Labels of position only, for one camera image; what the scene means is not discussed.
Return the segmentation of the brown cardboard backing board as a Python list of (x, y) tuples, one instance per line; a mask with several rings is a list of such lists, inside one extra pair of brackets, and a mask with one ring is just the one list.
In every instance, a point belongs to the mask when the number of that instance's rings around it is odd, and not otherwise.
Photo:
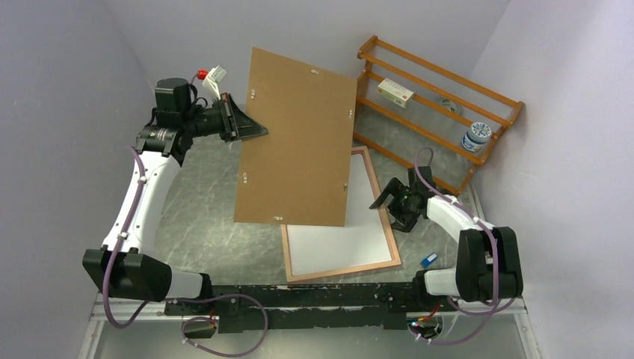
[(268, 132), (241, 144), (234, 220), (343, 226), (357, 81), (253, 48), (247, 89)]

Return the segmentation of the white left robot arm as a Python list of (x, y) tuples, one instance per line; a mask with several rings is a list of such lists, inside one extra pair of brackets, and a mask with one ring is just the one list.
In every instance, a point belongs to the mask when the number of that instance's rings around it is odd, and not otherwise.
[(214, 304), (208, 275), (173, 269), (155, 258), (154, 239), (167, 193), (193, 140), (218, 135), (224, 142), (268, 134), (228, 93), (204, 106), (187, 79), (158, 81), (151, 121), (138, 133), (135, 161), (126, 196), (99, 249), (88, 249), (82, 265), (105, 297), (139, 301), (184, 298), (193, 313)]

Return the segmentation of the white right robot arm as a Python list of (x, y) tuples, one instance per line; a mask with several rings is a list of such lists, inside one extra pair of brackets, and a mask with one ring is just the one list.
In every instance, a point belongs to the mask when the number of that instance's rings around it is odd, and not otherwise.
[(516, 233), (494, 226), (469, 211), (455, 196), (440, 190), (431, 168), (409, 168), (408, 182), (393, 177), (370, 209), (385, 207), (391, 228), (409, 233), (419, 219), (439, 225), (458, 245), (450, 269), (423, 269), (413, 279), (411, 301), (430, 310), (440, 297), (467, 302), (516, 298), (523, 293), (523, 276)]

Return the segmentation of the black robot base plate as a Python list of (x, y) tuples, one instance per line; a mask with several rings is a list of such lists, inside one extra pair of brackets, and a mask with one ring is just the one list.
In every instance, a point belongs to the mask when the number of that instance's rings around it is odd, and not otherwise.
[(412, 282), (295, 285), (215, 285), (210, 303), (171, 299), (167, 316), (213, 316), (222, 334), (310, 328), (378, 326), (404, 330), (408, 322), (452, 310), (446, 297), (422, 295)]

